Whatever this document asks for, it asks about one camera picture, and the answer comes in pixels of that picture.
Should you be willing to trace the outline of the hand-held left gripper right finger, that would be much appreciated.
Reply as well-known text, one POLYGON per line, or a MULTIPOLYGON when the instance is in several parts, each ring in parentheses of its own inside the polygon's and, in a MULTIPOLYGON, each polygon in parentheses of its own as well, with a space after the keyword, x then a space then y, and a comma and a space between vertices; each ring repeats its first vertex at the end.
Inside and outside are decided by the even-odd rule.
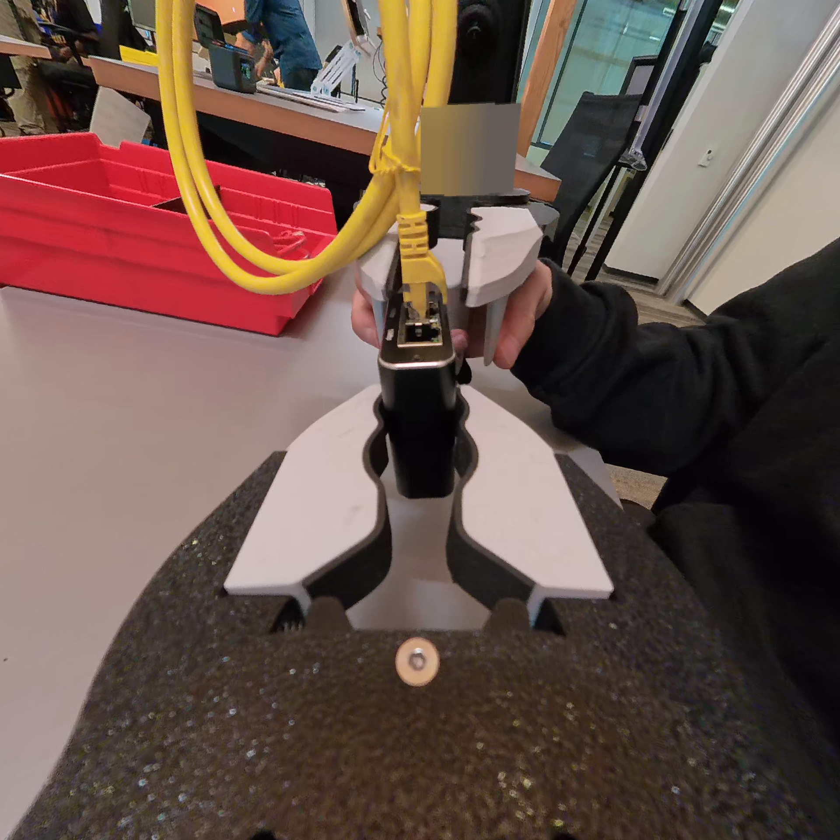
POLYGON ((453 582, 487 609, 548 599, 608 600, 614 584, 566 481, 560 456, 473 387, 458 396, 455 489, 446 541, 453 582))

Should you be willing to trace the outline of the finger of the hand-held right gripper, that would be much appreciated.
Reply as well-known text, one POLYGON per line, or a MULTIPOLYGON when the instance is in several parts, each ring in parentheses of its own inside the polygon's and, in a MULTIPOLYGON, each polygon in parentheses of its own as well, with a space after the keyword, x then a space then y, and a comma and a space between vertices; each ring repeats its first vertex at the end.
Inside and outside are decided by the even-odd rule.
POLYGON ((467 308, 484 307, 519 288, 536 265, 542 239, 527 205, 472 207, 461 273, 467 308))
POLYGON ((399 262, 397 226, 392 226, 378 243, 356 260, 357 286, 375 307, 381 308, 386 304, 399 262))

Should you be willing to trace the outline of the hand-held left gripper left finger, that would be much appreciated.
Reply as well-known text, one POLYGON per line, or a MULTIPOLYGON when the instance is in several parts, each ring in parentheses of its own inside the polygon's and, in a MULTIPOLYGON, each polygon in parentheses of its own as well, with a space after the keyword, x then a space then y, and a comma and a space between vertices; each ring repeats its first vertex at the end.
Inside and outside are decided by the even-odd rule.
POLYGON ((224 582, 229 595, 279 595, 308 610, 344 609, 383 582, 392 532, 381 391, 370 385, 301 433, 280 467, 224 582))

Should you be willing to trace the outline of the black network switch box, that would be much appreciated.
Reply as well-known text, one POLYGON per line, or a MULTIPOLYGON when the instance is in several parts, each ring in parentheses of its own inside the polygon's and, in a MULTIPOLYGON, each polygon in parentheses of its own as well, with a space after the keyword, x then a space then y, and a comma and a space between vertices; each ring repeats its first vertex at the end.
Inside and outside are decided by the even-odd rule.
POLYGON ((456 353, 439 289, 421 319, 392 294, 378 358, 381 405, 396 486, 409 499, 448 496, 455 483, 456 353))

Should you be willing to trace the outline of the red plastic bin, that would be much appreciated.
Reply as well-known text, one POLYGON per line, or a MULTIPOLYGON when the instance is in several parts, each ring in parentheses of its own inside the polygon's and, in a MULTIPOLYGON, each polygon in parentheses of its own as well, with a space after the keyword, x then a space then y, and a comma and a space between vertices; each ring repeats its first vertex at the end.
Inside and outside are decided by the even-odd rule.
POLYGON ((94 133, 9 138, 1 173, 2 287, 277 336, 322 284, 261 296, 226 278, 165 150, 94 133))

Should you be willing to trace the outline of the person's right hand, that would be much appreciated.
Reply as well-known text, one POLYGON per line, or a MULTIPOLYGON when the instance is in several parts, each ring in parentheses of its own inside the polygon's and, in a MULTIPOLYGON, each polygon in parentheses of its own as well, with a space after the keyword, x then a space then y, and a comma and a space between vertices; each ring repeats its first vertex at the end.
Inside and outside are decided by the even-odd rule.
MULTIPOLYGON (((538 321, 552 298, 553 274, 550 265, 539 260, 528 278, 510 294, 500 326, 493 364, 510 370, 517 361, 524 345, 529 341, 538 321)), ((484 328, 479 315, 471 316, 467 330, 453 329, 452 342, 458 363, 477 358, 483 354, 484 328)), ((359 281, 353 294, 351 327, 363 342, 375 348, 380 337, 375 326, 372 300, 362 290, 359 281)))

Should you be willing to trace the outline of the wood-edged office table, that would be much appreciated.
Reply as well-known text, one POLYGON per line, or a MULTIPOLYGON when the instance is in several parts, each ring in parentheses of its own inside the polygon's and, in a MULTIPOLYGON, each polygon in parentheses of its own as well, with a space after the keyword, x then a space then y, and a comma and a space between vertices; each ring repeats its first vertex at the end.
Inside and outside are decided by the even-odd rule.
MULTIPOLYGON (((115 59, 91 57, 87 65, 101 87, 156 101, 161 99, 158 70, 115 59)), ((197 112, 254 126, 276 135, 269 156, 281 169, 317 176, 349 188, 364 188, 371 178, 369 159, 380 126, 381 112, 331 112, 308 101, 268 93, 240 93, 216 87, 212 79, 193 73, 197 112)), ((517 155, 514 186, 551 203, 561 181, 517 155)))

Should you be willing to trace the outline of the person's torso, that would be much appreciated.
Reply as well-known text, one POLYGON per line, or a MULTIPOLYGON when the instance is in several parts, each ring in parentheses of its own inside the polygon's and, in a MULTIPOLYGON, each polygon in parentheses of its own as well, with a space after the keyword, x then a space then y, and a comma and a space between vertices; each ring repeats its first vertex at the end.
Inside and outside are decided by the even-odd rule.
POLYGON ((838 240, 668 337, 657 521, 775 737, 838 795, 838 240))

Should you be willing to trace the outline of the black desktop device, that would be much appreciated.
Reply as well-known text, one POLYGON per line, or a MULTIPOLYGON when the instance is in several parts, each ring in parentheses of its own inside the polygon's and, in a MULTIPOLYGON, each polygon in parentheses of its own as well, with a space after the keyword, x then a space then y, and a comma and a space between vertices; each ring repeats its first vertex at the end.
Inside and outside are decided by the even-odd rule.
POLYGON ((256 64, 247 51, 228 44, 211 44, 207 49, 213 84, 217 88, 256 93, 256 64))

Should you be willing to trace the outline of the white paper sign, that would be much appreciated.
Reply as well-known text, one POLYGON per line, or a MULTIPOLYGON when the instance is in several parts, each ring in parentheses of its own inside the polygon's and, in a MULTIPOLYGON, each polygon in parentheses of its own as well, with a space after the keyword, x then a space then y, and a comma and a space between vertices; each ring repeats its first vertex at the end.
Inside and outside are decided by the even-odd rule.
POLYGON ((100 87, 94 101, 89 131, 113 148, 122 142, 141 144, 151 117, 118 91, 100 87))

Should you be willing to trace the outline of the slim wooden post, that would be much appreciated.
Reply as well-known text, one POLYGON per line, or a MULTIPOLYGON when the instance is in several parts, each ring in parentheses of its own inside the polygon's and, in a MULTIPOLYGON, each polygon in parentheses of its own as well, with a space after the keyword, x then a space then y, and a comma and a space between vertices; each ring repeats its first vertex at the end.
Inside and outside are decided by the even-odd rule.
POLYGON ((549 1, 542 22, 535 25, 537 41, 521 98, 517 152, 529 153, 553 74, 571 26, 576 1, 549 1))

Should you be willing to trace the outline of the silver metal door frame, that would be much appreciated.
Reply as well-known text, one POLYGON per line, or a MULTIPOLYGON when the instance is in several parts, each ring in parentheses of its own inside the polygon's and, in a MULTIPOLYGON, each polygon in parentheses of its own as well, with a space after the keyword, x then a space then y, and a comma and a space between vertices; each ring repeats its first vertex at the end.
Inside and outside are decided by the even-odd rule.
POLYGON ((656 287, 685 302, 838 95, 839 9, 805 53, 769 115, 656 287))

